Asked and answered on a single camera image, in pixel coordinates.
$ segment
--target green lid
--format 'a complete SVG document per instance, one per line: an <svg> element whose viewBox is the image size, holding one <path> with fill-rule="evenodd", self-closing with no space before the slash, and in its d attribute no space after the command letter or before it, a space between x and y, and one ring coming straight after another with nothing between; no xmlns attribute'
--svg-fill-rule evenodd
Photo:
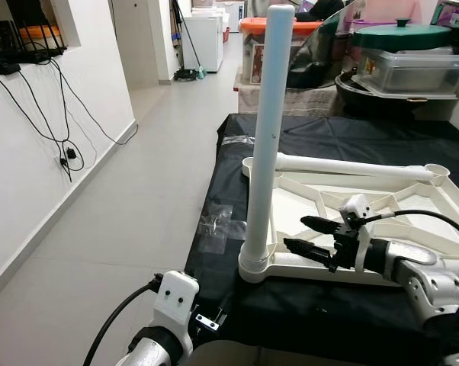
<svg viewBox="0 0 459 366"><path fill-rule="evenodd" d="M407 24L408 21L397 19L397 25L377 25L357 30L353 35L353 44L390 52L429 50L448 45L449 28Z"/></svg>

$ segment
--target black tablecloth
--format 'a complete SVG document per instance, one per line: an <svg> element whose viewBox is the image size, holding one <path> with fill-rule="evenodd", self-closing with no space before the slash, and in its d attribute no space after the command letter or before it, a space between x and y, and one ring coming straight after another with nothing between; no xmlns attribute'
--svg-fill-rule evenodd
<svg viewBox="0 0 459 366"><path fill-rule="evenodd" d="M246 221L249 183L241 162L252 156L248 137L255 135L255 121L254 115L231 114L218 130L202 217L220 204L233 209L231 220ZM242 138L228 143L230 136ZM279 151L385 165L433 162L450 169L459 187L459 132L448 122L284 117ZM247 284L237 272L242 241L228 238L224 252L215 254L207 251L211 240L220 246L220 238L196 233L185 270L199 281L203 312L222 307L228 313L218 339L364 364L431 361L437 339L423 334L402 289L290 278ZM202 337L196 346L213 339Z"/></svg>

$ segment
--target white refrigerator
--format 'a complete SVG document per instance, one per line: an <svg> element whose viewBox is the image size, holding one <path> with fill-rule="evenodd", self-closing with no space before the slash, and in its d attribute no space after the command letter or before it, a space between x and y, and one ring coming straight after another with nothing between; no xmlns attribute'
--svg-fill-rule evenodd
<svg viewBox="0 0 459 366"><path fill-rule="evenodd" d="M198 69L198 64L188 33L196 50L201 65L208 72L217 72L223 61L223 16L193 16L184 18L181 25L182 53L186 69Z"/></svg>

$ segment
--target tile floor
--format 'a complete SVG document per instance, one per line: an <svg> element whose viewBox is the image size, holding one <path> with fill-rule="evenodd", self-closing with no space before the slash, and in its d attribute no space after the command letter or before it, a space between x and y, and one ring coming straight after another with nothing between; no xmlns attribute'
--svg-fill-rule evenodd
<svg viewBox="0 0 459 366"><path fill-rule="evenodd" d="M136 120L143 120L148 111L165 94L170 85L155 85L149 88L130 89L131 107Z"/></svg>
<svg viewBox="0 0 459 366"><path fill-rule="evenodd" d="M1 366L73 366L111 311L156 271L183 269L213 171L216 129L237 111L241 37L217 74L138 93L138 135L119 149L0 293ZM93 364L116 364L151 318L123 311Z"/></svg>

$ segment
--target clear plastic container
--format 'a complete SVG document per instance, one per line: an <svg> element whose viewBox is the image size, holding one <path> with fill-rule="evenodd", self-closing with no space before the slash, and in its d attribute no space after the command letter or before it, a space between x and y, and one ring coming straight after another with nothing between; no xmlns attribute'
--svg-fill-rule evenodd
<svg viewBox="0 0 459 366"><path fill-rule="evenodd" d="M308 36L310 36L321 23L321 21L294 21L290 59L293 58L293 55L303 45ZM266 27L267 18L245 18L241 20L239 30L243 33L242 82L244 84L260 84Z"/></svg>
<svg viewBox="0 0 459 366"><path fill-rule="evenodd" d="M395 24L395 21L388 21L388 22L371 22L371 21L352 21L350 22L350 33L353 34L356 31L359 31L362 28L366 27L375 27L376 25L388 25L388 24ZM348 44L348 55L353 59L355 63L357 63L361 58L361 47L353 46L351 44L351 39Z"/></svg>
<svg viewBox="0 0 459 366"><path fill-rule="evenodd" d="M454 95L459 83L459 55L364 48L353 79L382 94Z"/></svg>

